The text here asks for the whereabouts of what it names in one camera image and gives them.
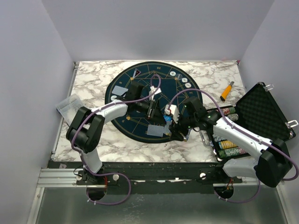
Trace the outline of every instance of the blue object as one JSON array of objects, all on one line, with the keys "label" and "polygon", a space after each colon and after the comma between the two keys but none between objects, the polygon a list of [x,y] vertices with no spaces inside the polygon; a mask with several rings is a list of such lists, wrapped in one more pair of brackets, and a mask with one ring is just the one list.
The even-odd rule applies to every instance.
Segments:
[{"label": "blue object", "polygon": [[[140,71],[133,79],[133,74],[135,69]],[[199,89],[195,81],[183,70],[162,62],[144,62],[133,65],[128,69],[122,71],[107,87],[105,94],[105,104],[111,102],[111,96],[113,89],[115,86],[123,87],[128,89],[130,87],[130,83],[132,81],[142,83],[145,88],[142,91],[141,97],[148,96],[150,91],[150,78],[154,75],[154,73],[158,74],[161,77],[161,91],[155,95],[155,100],[160,101],[160,108],[162,114],[164,114],[165,106],[170,102],[170,100],[180,91],[187,89],[185,83],[182,80],[178,80],[175,78],[174,72],[176,74],[181,74],[182,78],[186,78],[188,83],[191,84],[190,88]],[[158,79],[153,79],[153,85],[158,85]],[[187,110],[185,110],[182,102],[192,96],[196,96],[200,98],[202,102],[201,93],[197,91],[187,91],[181,94],[173,103],[178,106],[179,112],[183,115],[187,116]],[[169,119],[169,116],[164,117],[166,122]],[[136,141],[145,142],[145,143],[163,143],[170,141],[169,135],[166,135],[166,132],[169,132],[168,126],[166,124],[158,124],[154,123],[151,120],[144,118],[143,113],[138,113],[137,111],[131,112],[130,114],[126,114],[123,117],[116,118],[112,120],[114,126],[121,131],[124,135],[132,138]],[[147,134],[148,125],[156,125],[164,127],[164,134],[162,137],[160,136],[152,136]]]}]

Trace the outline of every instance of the gray wall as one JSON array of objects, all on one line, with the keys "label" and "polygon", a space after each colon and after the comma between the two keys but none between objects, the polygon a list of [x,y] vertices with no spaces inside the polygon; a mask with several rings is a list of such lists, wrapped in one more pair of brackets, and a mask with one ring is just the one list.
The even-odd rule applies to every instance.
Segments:
[{"label": "gray wall", "polygon": [[[271,91],[289,120],[299,120],[299,1],[275,0],[241,60],[241,76],[249,90],[256,82],[274,84]],[[299,164],[299,136],[288,142],[291,157]],[[286,190],[299,223],[299,179]]]},{"label": "gray wall", "polygon": [[43,0],[74,60],[238,60],[273,0]]},{"label": "gray wall", "polygon": [[0,222],[26,223],[73,63],[40,0],[0,7]]}]

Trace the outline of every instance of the marble table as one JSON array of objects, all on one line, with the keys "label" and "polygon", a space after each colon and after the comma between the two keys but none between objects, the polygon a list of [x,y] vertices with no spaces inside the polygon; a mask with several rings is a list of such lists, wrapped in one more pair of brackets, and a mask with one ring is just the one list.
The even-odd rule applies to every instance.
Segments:
[{"label": "marble table", "polygon": [[[86,107],[104,105],[106,88],[124,69],[144,61],[94,61],[80,62],[71,93],[76,93]],[[212,95],[220,106],[234,105],[244,94],[236,61],[225,62],[171,62],[187,72],[201,90]],[[227,100],[220,95],[234,81]],[[206,108],[215,108],[204,94]],[[54,161],[80,161],[79,154],[71,149],[66,139],[67,124],[63,122]],[[117,162],[216,162],[211,147],[206,147],[200,135],[191,132],[187,142],[172,141],[163,144],[146,144],[134,141],[119,132],[111,122],[105,124],[97,151],[102,161]]]}]

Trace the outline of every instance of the round mat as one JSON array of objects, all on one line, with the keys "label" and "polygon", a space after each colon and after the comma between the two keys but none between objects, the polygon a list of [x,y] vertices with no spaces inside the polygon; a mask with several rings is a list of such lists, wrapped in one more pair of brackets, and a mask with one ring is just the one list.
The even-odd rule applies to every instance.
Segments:
[{"label": "round mat", "polygon": [[[140,74],[133,79],[134,71],[138,69]],[[160,108],[164,114],[165,106],[180,91],[188,88],[199,89],[195,81],[183,70],[162,62],[144,62],[139,63],[121,72],[107,87],[105,94],[105,104],[110,103],[117,94],[121,95],[125,88],[128,89],[132,79],[142,83],[145,88],[142,91],[142,97],[148,96],[150,91],[150,78],[156,73],[161,77],[161,91],[155,95],[155,100],[160,101]],[[158,85],[158,79],[153,80],[153,85]],[[182,102],[192,96],[199,97],[202,102],[202,96],[197,91],[186,91],[182,93],[174,104],[178,106],[179,112],[188,115]],[[154,123],[144,118],[143,113],[131,112],[123,117],[112,120],[114,126],[124,135],[136,141],[145,143],[163,143],[170,141],[170,137],[163,134],[163,137],[151,136],[147,134],[148,125],[164,126],[164,124]]]}]

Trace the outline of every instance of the black wire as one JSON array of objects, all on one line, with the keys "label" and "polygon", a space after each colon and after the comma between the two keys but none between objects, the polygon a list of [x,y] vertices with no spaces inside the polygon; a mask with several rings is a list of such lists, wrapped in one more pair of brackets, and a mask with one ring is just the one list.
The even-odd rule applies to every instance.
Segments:
[{"label": "black wire", "polygon": [[80,166],[78,166],[77,168],[75,168],[75,169],[73,170],[73,174],[76,175],[76,176],[79,176],[79,177],[83,177],[81,174],[79,174],[79,173],[76,174],[76,173],[75,173],[76,169],[79,169],[80,167],[83,168],[83,164],[81,164]]}]

